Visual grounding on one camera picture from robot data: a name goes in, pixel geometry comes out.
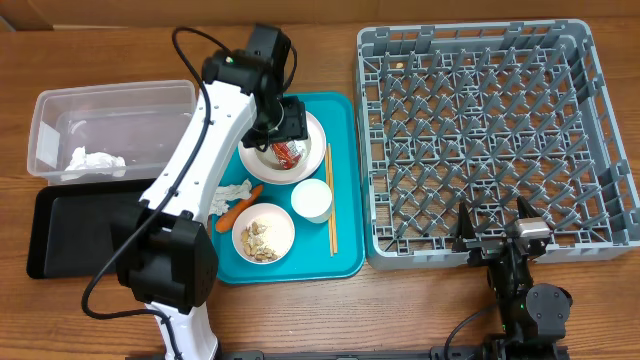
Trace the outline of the white paper napkin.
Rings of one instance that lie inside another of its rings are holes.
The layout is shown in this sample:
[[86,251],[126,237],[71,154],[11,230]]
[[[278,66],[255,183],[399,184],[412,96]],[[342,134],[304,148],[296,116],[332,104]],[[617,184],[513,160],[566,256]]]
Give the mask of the white paper napkin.
[[252,184],[248,179],[239,185],[218,187],[209,208],[209,215],[224,215],[229,211],[232,202],[249,199],[251,197],[251,190]]

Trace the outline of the red snack wrapper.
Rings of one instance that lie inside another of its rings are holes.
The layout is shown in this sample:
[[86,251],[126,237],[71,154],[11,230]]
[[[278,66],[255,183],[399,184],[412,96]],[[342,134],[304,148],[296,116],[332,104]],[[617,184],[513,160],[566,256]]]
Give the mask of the red snack wrapper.
[[295,141],[274,143],[270,149],[285,170],[296,167],[304,155],[303,149]]

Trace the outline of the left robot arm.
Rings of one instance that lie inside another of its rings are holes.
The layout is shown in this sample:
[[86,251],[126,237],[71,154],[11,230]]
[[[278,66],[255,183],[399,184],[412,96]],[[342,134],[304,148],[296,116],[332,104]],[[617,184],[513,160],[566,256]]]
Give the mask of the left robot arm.
[[167,359],[214,359],[206,300],[218,256],[207,231],[215,191],[237,146],[261,152],[307,138],[304,104],[286,95],[296,52],[278,28],[254,27],[240,50],[221,45],[200,70],[198,108],[161,174],[137,205],[115,215],[108,264],[161,330]]

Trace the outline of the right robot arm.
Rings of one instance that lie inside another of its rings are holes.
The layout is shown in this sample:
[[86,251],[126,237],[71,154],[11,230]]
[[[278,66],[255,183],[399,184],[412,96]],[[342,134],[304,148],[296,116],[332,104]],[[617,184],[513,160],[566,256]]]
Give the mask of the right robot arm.
[[[465,202],[459,204],[452,250],[466,252],[467,264],[485,267],[496,301],[470,315],[447,337],[445,359],[569,360],[568,348],[558,342],[566,336],[566,322],[573,305],[571,294],[548,283],[536,284],[529,260],[542,256],[552,229],[529,202],[517,198],[518,214],[496,239],[477,236]],[[452,347],[456,334],[473,320],[498,310],[502,332],[489,334],[476,347]]]

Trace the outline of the white tissue paper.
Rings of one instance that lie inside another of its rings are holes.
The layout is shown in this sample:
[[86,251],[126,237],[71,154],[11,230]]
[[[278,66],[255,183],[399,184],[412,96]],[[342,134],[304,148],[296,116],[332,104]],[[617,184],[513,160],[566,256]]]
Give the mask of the white tissue paper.
[[123,157],[113,156],[105,152],[87,153],[85,147],[77,147],[69,165],[65,168],[61,179],[70,181],[84,175],[111,175],[116,178],[126,174],[126,162]]

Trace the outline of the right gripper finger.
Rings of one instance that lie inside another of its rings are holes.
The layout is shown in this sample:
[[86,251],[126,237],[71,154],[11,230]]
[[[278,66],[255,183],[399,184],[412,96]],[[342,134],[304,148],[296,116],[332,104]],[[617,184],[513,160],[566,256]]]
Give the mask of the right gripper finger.
[[475,229],[470,218],[466,203],[461,201],[458,208],[458,223],[455,236],[457,239],[473,240],[476,238]]
[[522,195],[517,197],[517,209],[519,219],[540,217],[540,213]]

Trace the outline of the orange carrot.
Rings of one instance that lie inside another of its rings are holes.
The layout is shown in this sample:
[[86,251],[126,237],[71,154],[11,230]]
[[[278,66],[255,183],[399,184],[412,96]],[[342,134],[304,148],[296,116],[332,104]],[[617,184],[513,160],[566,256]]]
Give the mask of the orange carrot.
[[234,207],[223,214],[215,224],[215,230],[218,233],[226,233],[233,228],[233,225],[239,215],[250,207],[264,190],[264,185],[256,186],[251,192],[248,199],[240,200]]

